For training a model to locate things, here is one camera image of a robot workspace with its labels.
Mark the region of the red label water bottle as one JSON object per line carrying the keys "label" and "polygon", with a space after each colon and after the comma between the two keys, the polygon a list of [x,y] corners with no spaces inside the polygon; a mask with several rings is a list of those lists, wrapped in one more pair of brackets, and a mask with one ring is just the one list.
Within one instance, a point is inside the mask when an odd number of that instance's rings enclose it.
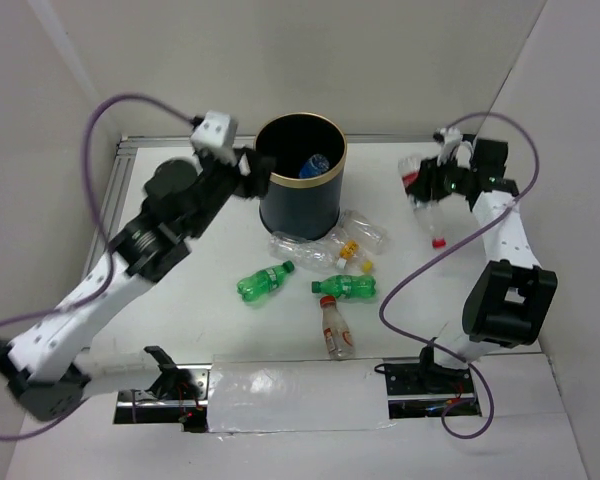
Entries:
{"label": "red label water bottle", "polygon": [[[422,155],[415,154],[402,158],[398,162],[398,172],[404,189],[414,185],[419,176],[419,168],[423,159]],[[420,228],[428,235],[432,247],[434,249],[445,248],[444,222],[440,205],[432,201],[417,200],[413,194],[408,192],[406,195],[414,216]]]}

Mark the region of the blue label clear bottle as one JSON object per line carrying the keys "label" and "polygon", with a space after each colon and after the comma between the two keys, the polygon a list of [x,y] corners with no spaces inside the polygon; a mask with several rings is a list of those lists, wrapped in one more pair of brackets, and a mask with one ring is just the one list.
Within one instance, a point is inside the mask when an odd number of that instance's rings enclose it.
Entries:
{"label": "blue label clear bottle", "polygon": [[321,176],[330,170],[330,162],[321,154],[312,155],[301,167],[298,178],[310,179]]}

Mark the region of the green bottle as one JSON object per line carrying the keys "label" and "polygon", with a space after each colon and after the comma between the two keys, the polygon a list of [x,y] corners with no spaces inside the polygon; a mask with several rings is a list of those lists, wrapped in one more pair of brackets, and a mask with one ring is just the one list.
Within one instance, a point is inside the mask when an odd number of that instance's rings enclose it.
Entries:
{"label": "green bottle", "polygon": [[376,296],[376,280],[372,275],[334,275],[312,281],[311,292],[336,299],[369,300]]}
{"label": "green bottle", "polygon": [[244,302],[255,302],[278,290],[294,270],[295,265],[292,261],[261,269],[241,279],[236,285],[237,293]]}

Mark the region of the small red cap bottle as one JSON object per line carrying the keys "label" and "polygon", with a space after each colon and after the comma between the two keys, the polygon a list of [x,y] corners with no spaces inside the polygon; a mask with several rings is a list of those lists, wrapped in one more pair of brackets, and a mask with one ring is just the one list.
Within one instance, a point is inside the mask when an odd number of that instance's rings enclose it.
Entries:
{"label": "small red cap bottle", "polygon": [[329,357],[346,360],[355,357],[353,338],[347,322],[337,308],[336,299],[327,295],[320,299],[322,331]]}

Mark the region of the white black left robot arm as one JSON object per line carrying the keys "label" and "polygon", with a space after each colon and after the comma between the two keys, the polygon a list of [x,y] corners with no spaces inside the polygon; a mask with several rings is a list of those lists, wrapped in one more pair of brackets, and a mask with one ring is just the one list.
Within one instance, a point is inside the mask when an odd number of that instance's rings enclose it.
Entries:
{"label": "white black left robot arm", "polygon": [[147,293],[190,253],[232,197],[263,198],[273,158],[236,148],[236,165],[206,149],[195,160],[173,158],[145,183],[139,214],[108,243],[103,257],[60,305],[11,340],[0,338],[0,374],[12,398],[36,420],[55,421],[86,399],[118,390],[169,397],[196,386],[160,347],[90,363],[85,350],[127,305]]}

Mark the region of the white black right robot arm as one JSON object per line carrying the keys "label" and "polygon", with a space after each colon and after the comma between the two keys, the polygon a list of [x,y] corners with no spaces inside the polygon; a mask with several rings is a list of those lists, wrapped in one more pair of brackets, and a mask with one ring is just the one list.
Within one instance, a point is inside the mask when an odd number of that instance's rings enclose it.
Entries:
{"label": "white black right robot arm", "polygon": [[445,140],[438,155],[401,160],[398,172],[416,218],[433,247],[445,247],[440,202],[463,197],[483,229],[486,266],[465,300],[462,317],[422,349],[416,379],[440,391],[470,363],[499,349],[534,343],[558,286],[533,254],[522,224],[515,181],[506,178],[508,145],[471,135]]}

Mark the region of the dark blue gold-rimmed bin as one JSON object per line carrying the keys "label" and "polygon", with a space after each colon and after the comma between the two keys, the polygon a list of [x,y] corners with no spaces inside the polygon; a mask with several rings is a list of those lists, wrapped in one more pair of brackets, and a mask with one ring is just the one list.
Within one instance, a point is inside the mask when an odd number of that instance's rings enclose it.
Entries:
{"label": "dark blue gold-rimmed bin", "polygon": [[[315,113],[289,113],[265,124],[253,147],[276,160],[268,194],[259,206],[263,226],[292,237],[323,238],[340,215],[347,157],[347,141],[341,129]],[[315,154],[326,157],[329,169],[302,179],[301,168]]]}

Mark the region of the large clear crushed bottle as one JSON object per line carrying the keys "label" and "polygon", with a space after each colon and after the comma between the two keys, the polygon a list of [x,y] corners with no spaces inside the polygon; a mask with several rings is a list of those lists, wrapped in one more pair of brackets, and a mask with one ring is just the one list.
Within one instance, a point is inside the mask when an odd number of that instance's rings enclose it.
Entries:
{"label": "large clear crushed bottle", "polygon": [[389,242],[387,230],[372,223],[356,210],[344,210],[340,214],[338,226],[373,254],[382,254],[387,249]]}

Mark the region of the crushed clear bottle white cap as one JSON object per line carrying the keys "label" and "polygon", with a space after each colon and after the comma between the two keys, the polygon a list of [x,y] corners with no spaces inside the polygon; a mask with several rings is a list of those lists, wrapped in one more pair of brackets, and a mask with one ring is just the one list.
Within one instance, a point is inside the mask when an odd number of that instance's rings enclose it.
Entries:
{"label": "crushed clear bottle white cap", "polygon": [[344,271],[347,260],[335,253],[322,241],[309,241],[274,232],[268,241],[269,253],[280,260],[291,261],[295,266],[318,273]]}

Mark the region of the clear bottle yellow label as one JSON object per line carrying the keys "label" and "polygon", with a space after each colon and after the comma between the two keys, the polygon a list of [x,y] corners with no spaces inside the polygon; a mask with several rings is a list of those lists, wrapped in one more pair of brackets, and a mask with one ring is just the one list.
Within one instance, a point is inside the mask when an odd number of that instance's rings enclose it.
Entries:
{"label": "clear bottle yellow label", "polygon": [[373,262],[363,253],[354,240],[343,241],[332,238],[326,241],[326,245],[336,257],[335,266],[338,270],[355,267],[364,274],[369,274],[373,270]]}

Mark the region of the silver tape sheet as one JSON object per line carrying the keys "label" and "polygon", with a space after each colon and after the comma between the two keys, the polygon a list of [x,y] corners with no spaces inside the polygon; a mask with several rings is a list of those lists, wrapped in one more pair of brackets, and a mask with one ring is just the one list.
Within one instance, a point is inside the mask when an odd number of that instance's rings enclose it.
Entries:
{"label": "silver tape sheet", "polygon": [[384,377],[373,359],[237,361],[209,376],[213,433],[373,431],[392,425]]}

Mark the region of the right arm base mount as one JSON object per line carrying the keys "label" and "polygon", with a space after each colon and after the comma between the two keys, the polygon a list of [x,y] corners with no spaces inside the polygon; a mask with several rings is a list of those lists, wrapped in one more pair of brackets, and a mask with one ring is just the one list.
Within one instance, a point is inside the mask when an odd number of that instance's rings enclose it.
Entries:
{"label": "right arm base mount", "polygon": [[384,378],[391,420],[439,418],[453,404],[448,416],[480,416],[481,408],[471,374],[425,376],[415,362],[383,362],[374,372]]}

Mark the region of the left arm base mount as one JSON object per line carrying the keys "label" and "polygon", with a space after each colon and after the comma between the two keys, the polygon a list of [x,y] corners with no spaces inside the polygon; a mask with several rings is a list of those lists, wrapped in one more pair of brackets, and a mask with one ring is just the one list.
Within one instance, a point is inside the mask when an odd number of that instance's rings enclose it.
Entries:
{"label": "left arm base mount", "polygon": [[144,390],[118,392],[116,425],[179,424],[184,432],[208,431],[211,364],[177,364],[161,347],[148,346],[159,375]]}

